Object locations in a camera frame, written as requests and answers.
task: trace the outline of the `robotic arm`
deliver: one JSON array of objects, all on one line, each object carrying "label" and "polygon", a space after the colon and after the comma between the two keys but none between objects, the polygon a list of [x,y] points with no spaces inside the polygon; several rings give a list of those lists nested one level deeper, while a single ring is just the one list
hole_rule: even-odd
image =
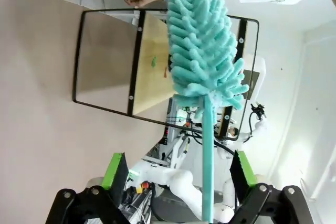
[{"label": "robotic arm", "polygon": [[[139,187],[139,185],[148,181],[159,185],[169,186],[171,192],[182,199],[194,213],[194,215],[201,220],[202,217],[202,193],[196,189],[193,182],[193,174],[188,170],[171,169],[156,164],[151,164],[146,161],[139,161],[133,168],[135,173],[139,174],[133,181],[128,181],[126,187]],[[221,223],[228,223],[234,211],[227,205],[226,192],[224,184],[223,188],[223,202],[214,204],[214,219]]]}]

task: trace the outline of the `white ceiling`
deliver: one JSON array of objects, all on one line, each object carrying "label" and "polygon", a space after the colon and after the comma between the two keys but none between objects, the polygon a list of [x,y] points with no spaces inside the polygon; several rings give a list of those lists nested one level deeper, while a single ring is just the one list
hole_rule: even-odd
[{"label": "white ceiling", "polygon": [[225,1],[230,15],[254,18],[263,23],[273,23],[299,31],[336,20],[336,7],[331,0],[302,0],[296,5]]}]

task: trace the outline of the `bolt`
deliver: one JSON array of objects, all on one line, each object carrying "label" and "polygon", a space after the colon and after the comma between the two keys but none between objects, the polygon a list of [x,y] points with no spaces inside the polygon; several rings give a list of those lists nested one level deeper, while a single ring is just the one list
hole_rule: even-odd
[{"label": "bolt", "polygon": [[92,189],[92,191],[91,191],[94,195],[97,195],[98,193],[99,193],[99,190],[98,189]]},{"label": "bolt", "polygon": [[64,192],[64,197],[65,198],[70,198],[71,193],[69,193],[68,191]]},{"label": "bolt", "polygon": [[293,189],[293,188],[288,188],[288,192],[289,192],[289,194],[294,194],[295,193],[295,190]]},{"label": "bolt", "polygon": [[266,192],[267,187],[264,186],[264,185],[262,185],[262,186],[259,187],[259,190],[260,190],[260,191],[263,191],[263,192]]}]

